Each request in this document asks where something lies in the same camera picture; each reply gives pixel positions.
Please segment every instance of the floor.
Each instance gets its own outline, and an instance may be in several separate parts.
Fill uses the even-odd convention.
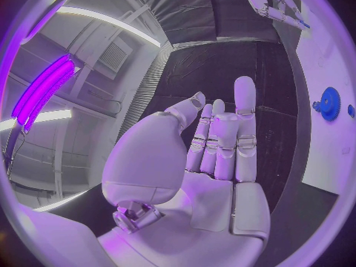
[[[258,177],[271,212],[288,179],[296,144],[298,115],[293,73],[283,45],[269,42],[204,44],[171,54],[155,96],[141,118],[202,91],[207,103],[220,98],[234,112],[237,77],[250,76],[257,90]],[[183,133],[187,149],[197,118]]]

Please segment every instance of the air vent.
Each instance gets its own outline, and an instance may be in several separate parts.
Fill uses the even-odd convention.
[[[111,43],[100,56],[99,61],[111,70],[118,72],[127,57],[128,54],[126,52],[118,45]]]

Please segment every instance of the robotic hand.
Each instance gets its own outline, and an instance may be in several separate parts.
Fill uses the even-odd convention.
[[[238,182],[256,180],[256,89],[252,79],[235,81],[235,113],[224,112],[224,102],[205,105],[187,154],[187,171]]]
[[[261,16],[268,17],[283,23],[287,23],[291,26],[300,28],[301,30],[306,30],[310,28],[308,24],[304,22],[304,19],[294,3],[293,0],[275,0],[278,2],[278,9],[268,6],[267,0],[249,0],[252,8]],[[290,7],[297,19],[285,15],[285,7]]]
[[[117,142],[103,171],[102,189],[114,206],[116,224],[128,233],[157,221],[162,204],[182,185],[186,147],[180,133],[205,105],[198,92],[164,112],[145,117]]]

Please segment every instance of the gear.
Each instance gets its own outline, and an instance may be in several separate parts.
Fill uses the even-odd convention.
[[[320,101],[320,111],[325,120],[335,120],[340,112],[341,98],[338,91],[333,87],[325,89]]]

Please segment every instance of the purple led light bar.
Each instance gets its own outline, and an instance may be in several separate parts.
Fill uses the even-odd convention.
[[[62,78],[59,81],[57,81],[57,83],[38,102],[36,107],[31,112],[30,116],[28,117],[28,121],[25,124],[24,130],[26,133],[29,132],[37,116],[41,112],[42,108],[48,103],[49,99],[58,91],[58,89],[61,88],[61,86],[63,86],[64,83],[66,83],[70,79],[70,77],[74,75],[74,73],[75,71],[74,71],[74,64],[73,64],[73,68],[71,68],[70,71],[65,73],[62,76]]]
[[[63,65],[66,61],[69,60],[69,54],[59,58],[55,61],[52,65],[47,67],[34,81],[33,83],[26,89],[25,93],[17,102],[14,110],[12,111],[11,117],[18,117],[20,111],[22,110],[23,106],[28,102],[31,95],[36,91],[39,85],[54,71],[56,71],[61,65]]]
[[[38,103],[41,103],[42,98],[51,90],[56,83],[67,74],[70,77],[74,74],[74,63],[73,61],[66,61],[63,63],[56,71],[52,72],[33,92],[30,98],[27,100],[26,104],[22,107],[20,113],[18,114],[17,121],[19,124],[24,125],[27,118],[31,115],[34,108]]]

